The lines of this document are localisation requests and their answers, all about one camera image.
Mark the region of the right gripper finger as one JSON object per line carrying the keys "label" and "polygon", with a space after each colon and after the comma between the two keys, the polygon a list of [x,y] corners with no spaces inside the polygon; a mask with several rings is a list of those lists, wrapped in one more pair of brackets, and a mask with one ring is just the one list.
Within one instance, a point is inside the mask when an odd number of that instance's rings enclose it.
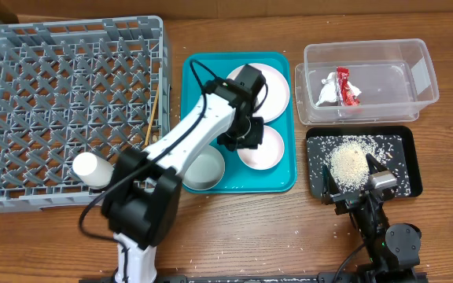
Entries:
{"label": "right gripper finger", "polygon": [[369,168],[369,174],[375,175],[377,173],[382,173],[388,171],[388,168],[381,164],[374,156],[370,153],[366,154],[366,162]]}
{"label": "right gripper finger", "polygon": [[335,182],[333,176],[330,173],[330,169],[326,166],[322,166],[322,180],[323,188],[321,192],[322,199],[330,199],[341,195],[337,183]]}

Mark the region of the small white plate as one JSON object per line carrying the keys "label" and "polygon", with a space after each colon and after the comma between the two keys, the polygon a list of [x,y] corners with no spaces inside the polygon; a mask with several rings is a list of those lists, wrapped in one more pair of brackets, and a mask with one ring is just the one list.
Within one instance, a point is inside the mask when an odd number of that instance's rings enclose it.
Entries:
{"label": "small white plate", "polygon": [[263,127],[262,144],[257,149],[239,149],[241,161],[254,170],[268,170],[277,165],[285,152],[282,136],[272,127]]}

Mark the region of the large white plate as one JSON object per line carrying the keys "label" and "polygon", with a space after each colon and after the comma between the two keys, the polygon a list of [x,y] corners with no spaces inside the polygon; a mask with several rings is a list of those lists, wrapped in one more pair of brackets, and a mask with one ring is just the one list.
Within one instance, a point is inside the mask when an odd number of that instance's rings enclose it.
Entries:
{"label": "large white plate", "polygon": [[289,103],[289,84],[284,75],[277,69],[261,63],[251,63],[252,67],[259,69],[268,85],[268,96],[254,117],[262,117],[265,123],[276,120],[286,109]]}

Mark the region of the grey bowl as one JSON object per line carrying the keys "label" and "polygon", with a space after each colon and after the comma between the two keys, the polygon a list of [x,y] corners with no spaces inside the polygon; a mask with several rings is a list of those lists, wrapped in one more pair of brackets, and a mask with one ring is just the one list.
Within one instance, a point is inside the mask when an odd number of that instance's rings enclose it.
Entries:
{"label": "grey bowl", "polygon": [[192,190],[208,190],[223,178],[225,161],[218,149],[208,146],[184,174],[183,184]]}

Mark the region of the red snack wrapper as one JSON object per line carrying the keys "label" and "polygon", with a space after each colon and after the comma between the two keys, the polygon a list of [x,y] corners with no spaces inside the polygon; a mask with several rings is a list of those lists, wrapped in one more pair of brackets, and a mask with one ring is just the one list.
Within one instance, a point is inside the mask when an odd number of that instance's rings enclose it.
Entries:
{"label": "red snack wrapper", "polygon": [[350,71],[344,67],[337,67],[336,76],[342,104],[344,106],[360,105],[361,90],[349,82]]}

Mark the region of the white tissue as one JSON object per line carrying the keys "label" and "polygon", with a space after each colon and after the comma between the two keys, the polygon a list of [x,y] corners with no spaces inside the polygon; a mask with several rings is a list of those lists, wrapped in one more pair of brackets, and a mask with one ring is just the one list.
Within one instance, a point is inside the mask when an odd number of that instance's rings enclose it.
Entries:
{"label": "white tissue", "polygon": [[320,90],[319,99],[316,102],[317,106],[325,104],[333,104],[338,101],[337,90],[337,75],[331,72],[325,79],[321,80],[322,89]]}

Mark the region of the wooden chopstick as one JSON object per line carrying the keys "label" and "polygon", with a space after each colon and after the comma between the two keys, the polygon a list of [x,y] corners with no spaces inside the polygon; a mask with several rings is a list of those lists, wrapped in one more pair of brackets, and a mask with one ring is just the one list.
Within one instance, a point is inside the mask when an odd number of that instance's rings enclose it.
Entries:
{"label": "wooden chopstick", "polygon": [[153,102],[152,111],[150,113],[148,127],[147,127],[147,131],[146,131],[146,135],[145,135],[144,146],[149,145],[149,140],[150,140],[150,136],[151,136],[152,129],[153,129],[153,121],[155,120],[155,116],[157,113],[159,99],[160,99],[160,86],[157,87],[157,92],[156,92],[156,96],[155,96],[155,99]]}

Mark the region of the white cup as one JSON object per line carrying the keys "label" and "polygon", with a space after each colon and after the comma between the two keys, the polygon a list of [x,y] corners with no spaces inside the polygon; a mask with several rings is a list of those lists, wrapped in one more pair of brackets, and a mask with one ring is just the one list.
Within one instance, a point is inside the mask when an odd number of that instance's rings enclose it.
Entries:
{"label": "white cup", "polygon": [[80,153],[73,160],[72,170],[87,186],[102,189],[111,181],[113,166],[93,153]]}

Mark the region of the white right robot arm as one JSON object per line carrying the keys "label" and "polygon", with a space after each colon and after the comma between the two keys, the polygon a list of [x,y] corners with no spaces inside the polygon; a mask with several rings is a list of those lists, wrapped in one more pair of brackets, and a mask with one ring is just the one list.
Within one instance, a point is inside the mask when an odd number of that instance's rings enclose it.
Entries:
{"label": "white right robot arm", "polygon": [[391,225],[383,204],[395,197],[395,175],[372,155],[366,154],[369,177],[364,188],[342,193],[329,168],[322,167],[322,203],[334,204],[337,215],[348,214],[363,240],[334,274],[320,273],[321,282],[427,282],[420,264],[421,230],[410,223]]}

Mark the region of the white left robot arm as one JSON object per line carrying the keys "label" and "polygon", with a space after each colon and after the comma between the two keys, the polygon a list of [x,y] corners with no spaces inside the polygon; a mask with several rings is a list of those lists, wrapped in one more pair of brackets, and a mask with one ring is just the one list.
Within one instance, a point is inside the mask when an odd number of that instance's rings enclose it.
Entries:
{"label": "white left robot arm", "polygon": [[177,214],[183,175],[212,141],[229,151],[263,142],[263,119],[253,115],[257,95],[268,89],[259,69],[246,64],[234,79],[214,76],[199,87],[199,101],[177,126],[143,150],[125,149],[116,162],[101,213],[122,252],[120,282],[142,280],[129,275],[130,256],[164,239]]}

